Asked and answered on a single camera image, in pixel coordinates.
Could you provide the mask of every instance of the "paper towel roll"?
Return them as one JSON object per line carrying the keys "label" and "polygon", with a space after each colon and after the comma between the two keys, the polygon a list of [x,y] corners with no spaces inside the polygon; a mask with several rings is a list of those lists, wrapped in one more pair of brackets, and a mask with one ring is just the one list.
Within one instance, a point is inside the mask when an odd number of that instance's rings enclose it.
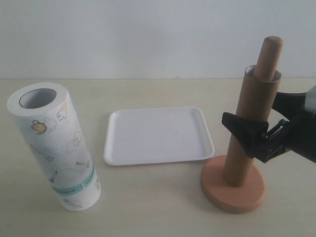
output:
{"label": "paper towel roll", "polygon": [[68,90],[32,84],[13,93],[7,107],[62,205],[70,211],[91,207],[100,181]]}

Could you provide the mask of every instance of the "white plastic tray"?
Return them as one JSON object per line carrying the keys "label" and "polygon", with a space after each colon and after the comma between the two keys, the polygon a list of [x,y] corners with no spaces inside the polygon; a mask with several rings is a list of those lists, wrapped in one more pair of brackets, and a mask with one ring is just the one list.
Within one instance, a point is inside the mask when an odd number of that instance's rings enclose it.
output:
{"label": "white plastic tray", "polygon": [[109,117],[103,158],[110,165],[203,160],[213,155],[198,108],[119,110]]}

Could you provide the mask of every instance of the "printed paper towel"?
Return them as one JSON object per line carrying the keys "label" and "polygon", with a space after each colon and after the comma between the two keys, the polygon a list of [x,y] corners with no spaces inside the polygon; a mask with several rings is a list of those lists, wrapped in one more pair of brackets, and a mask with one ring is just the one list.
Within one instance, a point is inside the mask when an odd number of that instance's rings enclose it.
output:
{"label": "printed paper towel", "polygon": [[36,83],[13,93],[7,107],[62,205],[71,211],[91,207],[100,181],[68,90]]}

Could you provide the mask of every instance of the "table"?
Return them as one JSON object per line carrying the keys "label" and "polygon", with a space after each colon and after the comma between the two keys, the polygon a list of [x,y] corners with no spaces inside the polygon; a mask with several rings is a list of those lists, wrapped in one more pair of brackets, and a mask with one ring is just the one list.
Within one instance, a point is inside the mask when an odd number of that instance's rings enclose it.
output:
{"label": "table", "polygon": [[[103,160],[111,112],[177,106],[200,108],[215,155],[225,154],[230,133],[221,117],[235,113],[241,79],[54,80],[70,92],[101,181],[100,199],[83,212],[60,205],[7,111],[13,92],[39,81],[0,81],[0,236],[315,236],[316,164],[293,152],[266,164],[256,160],[266,195],[247,214],[225,213],[207,200],[199,183],[204,161],[113,167]],[[282,79],[279,91],[315,84]],[[281,118],[272,111],[269,122]]]}

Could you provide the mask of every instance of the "white wall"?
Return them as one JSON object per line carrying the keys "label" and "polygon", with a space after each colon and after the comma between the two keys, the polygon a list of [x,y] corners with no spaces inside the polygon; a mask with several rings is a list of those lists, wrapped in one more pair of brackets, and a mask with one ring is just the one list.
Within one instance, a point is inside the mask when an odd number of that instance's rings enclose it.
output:
{"label": "white wall", "polygon": [[316,77],[315,0],[1,0],[0,78],[235,78],[266,36]]}

